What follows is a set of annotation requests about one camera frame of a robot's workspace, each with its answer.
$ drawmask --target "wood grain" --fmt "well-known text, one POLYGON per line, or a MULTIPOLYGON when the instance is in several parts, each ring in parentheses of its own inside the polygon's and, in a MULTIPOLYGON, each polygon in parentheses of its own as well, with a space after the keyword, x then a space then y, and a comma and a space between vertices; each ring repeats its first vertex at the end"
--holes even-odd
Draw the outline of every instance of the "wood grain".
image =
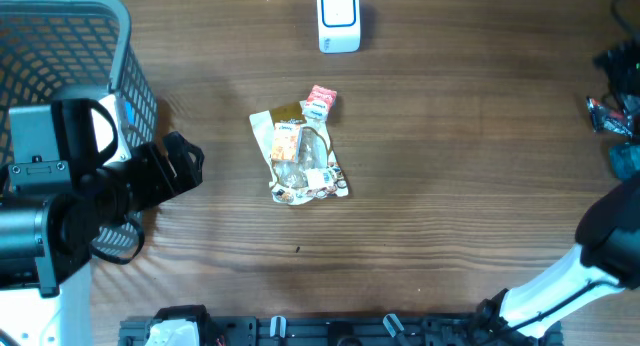
MULTIPOLYGON (((317 50, 315 0, 122 0, 160 132, 207 155, 198 189, 147 214, 127 267, 95 262, 96 344, 118 322, 214 315, 469 311, 573 243, 617 184, 584 96, 625 37, 608 0, 361 0, 362 49, 317 50), (251 113, 338 90, 329 120, 347 199, 274 204, 251 113)), ((638 294, 566 319, 567 345, 636 345, 638 294)))

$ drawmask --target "plastic basket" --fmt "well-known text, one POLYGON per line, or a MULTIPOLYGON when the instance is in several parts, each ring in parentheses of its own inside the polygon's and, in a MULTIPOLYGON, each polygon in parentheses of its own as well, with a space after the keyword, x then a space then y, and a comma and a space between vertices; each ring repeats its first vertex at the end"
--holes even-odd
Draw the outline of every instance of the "plastic basket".
MULTIPOLYGON (((133 121, 121 130, 127 146, 151 141, 157 104, 130 36, 129 12, 119 0, 0 0, 2 164, 13 160, 9 107, 46 104, 69 88, 75 94, 84 89, 124 97, 133 121)), ((131 224, 100 232, 94 246, 111 255, 129 251, 138 241, 131 224)))

